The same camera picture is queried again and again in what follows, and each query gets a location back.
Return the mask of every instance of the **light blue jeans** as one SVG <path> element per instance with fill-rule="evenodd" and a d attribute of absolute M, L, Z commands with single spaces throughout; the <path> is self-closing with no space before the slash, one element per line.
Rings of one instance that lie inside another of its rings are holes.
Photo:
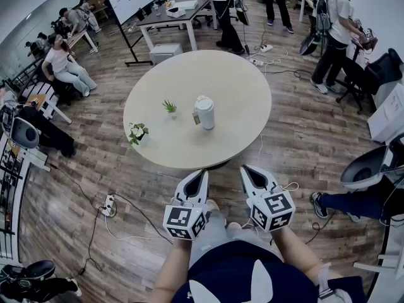
<path fill-rule="evenodd" d="M 283 261 L 280 253 L 272 249 L 269 244 L 259 238 L 255 231 L 250 229 L 226 229 L 223 215 L 220 211 L 213 210 L 209 217 L 209 222 L 205 225 L 205 229 L 201 231 L 198 238 L 196 238 L 192 244 L 189 267 L 197 262 L 197 260 L 209 250 L 237 240 L 246 241 L 250 244 L 261 247 L 276 255 Z"/>

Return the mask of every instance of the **gray pants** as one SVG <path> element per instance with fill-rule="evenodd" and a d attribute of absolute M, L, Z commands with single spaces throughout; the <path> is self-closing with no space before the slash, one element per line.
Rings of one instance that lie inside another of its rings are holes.
<path fill-rule="evenodd" d="M 73 86 L 86 95 L 97 87 L 97 84 L 88 76 L 85 68 L 79 64 L 68 62 L 68 65 L 62 71 L 54 73 L 55 78 L 65 83 L 72 83 Z"/>
<path fill-rule="evenodd" d="M 189 267 L 197 262 L 197 260 L 209 250 L 237 240 L 246 241 L 250 244 L 266 249 L 283 260 L 279 252 L 272 249 L 270 245 L 259 238 L 255 231 L 249 229 L 226 229 L 223 215 L 218 210 L 213 210 L 205 229 L 201 231 L 199 237 L 196 238 L 192 244 Z"/>

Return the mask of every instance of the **small green plant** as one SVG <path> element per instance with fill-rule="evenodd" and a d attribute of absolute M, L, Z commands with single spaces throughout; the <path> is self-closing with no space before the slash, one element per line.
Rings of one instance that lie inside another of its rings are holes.
<path fill-rule="evenodd" d="M 169 114 L 173 114 L 175 111 L 177 111 L 177 106 L 175 104 L 170 103 L 170 101 L 168 100 L 164 100 L 164 102 L 162 103 L 162 105 L 164 106 L 164 109 L 169 113 Z"/>
<path fill-rule="evenodd" d="M 133 124 L 132 122 L 129 123 L 129 127 L 131 133 L 129 134 L 129 138 L 131 138 L 131 144 L 139 144 L 139 141 L 142 140 L 145 134 L 149 133 L 149 129 L 145 127 L 144 124 Z"/>

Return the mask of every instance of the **tissue box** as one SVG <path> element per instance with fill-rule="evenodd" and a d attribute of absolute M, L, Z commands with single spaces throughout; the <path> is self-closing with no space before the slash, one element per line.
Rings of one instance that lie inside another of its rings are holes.
<path fill-rule="evenodd" d="M 167 16 L 178 18 L 184 16 L 185 10 L 179 8 L 171 8 L 167 10 Z"/>
<path fill-rule="evenodd" d="M 192 0 L 192 1 L 183 1 L 180 3 L 175 3 L 174 7 L 180 8 L 183 10 L 189 10 L 189 9 L 195 9 L 197 5 L 198 5 L 198 0 Z"/>

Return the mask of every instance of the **extension socket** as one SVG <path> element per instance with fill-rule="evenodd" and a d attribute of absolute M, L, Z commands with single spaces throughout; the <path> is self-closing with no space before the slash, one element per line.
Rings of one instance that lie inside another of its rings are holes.
<path fill-rule="evenodd" d="M 269 52 L 270 50 L 272 50 L 273 46 L 272 45 L 261 45 L 261 52 L 265 53 L 265 52 Z"/>
<path fill-rule="evenodd" d="M 251 63 L 253 63 L 255 66 L 264 66 L 264 62 L 263 61 L 259 61 L 257 59 L 254 58 L 250 58 L 249 59 Z"/>
<path fill-rule="evenodd" d="M 115 214 L 114 201 L 115 201 L 115 197 L 113 195 L 107 195 L 107 197 L 105 199 L 106 209 L 102 210 L 102 214 L 105 215 L 106 217 L 110 217 L 111 215 Z"/>

